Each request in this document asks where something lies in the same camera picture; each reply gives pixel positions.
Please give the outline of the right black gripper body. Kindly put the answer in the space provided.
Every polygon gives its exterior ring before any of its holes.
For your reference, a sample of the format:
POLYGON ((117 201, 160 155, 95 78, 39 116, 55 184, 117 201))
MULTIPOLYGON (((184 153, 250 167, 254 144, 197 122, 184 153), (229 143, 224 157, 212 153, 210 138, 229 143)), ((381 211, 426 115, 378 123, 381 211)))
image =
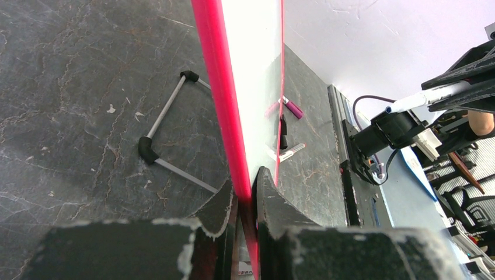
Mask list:
POLYGON ((444 90, 430 112, 463 109, 494 113, 494 40, 464 53, 443 74, 421 84, 423 90, 444 90))

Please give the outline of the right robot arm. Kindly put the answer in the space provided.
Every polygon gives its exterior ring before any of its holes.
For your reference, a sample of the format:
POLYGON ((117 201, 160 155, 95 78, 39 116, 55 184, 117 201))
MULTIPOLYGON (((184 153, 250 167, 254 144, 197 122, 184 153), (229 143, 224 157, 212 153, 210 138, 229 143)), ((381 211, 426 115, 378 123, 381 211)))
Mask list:
POLYGON ((435 136, 423 154, 434 160, 479 139, 494 136, 494 39, 471 48, 446 72, 421 84, 421 91, 402 99, 388 99, 389 106, 375 116, 368 127, 347 133, 350 166, 363 180, 378 184, 369 160, 385 148, 392 148, 381 181, 388 179, 394 156, 408 146, 419 144, 419 135, 430 132, 432 121, 412 111, 426 107, 430 112, 466 110, 466 124, 450 136, 435 136))

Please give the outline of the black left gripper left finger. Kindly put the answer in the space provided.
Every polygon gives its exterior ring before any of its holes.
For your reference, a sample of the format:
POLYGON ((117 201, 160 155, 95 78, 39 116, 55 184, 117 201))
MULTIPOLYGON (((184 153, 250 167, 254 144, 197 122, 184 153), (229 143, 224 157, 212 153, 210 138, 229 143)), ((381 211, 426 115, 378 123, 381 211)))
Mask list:
POLYGON ((23 279, 230 279, 231 181, 187 218, 80 221, 51 229, 23 279))

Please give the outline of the pink framed whiteboard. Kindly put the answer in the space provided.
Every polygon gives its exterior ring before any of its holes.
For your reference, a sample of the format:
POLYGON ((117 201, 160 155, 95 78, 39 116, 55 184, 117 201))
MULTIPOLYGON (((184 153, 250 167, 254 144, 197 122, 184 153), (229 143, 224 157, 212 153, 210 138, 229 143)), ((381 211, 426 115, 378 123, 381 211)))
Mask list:
POLYGON ((260 279, 259 171, 276 183, 284 91, 282 1, 193 1, 254 277, 260 279))

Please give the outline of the magenta whiteboard marker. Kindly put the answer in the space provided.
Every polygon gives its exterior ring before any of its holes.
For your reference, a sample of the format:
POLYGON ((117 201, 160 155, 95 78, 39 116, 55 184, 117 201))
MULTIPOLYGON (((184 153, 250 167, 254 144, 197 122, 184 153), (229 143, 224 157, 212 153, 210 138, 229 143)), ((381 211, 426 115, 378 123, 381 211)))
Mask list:
POLYGON ((304 116, 304 112, 293 101, 290 101, 284 95, 282 95, 281 101, 298 120, 304 116))

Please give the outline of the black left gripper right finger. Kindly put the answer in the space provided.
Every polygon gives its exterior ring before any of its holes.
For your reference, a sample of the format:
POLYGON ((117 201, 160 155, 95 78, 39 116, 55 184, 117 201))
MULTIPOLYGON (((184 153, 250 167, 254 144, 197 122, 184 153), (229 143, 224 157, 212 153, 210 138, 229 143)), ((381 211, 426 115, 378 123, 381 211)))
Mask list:
POLYGON ((468 279, 446 239, 419 228, 323 227, 261 167, 253 186, 260 279, 468 279))

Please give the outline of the blue whiteboard marker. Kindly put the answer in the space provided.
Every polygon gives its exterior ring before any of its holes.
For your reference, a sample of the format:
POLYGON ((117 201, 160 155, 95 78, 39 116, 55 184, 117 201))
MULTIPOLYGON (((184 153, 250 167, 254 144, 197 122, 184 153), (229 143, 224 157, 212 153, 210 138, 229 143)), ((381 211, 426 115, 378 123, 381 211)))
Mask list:
POLYGON ((421 90, 413 95, 404 97, 393 102, 386 107, 385 112, 388 114, 401 113, 421 106, 428 106, 446 97, 456 95, 471 87, 471 84, 465 80, 448 83, 433 87, 427 90, 421 90))

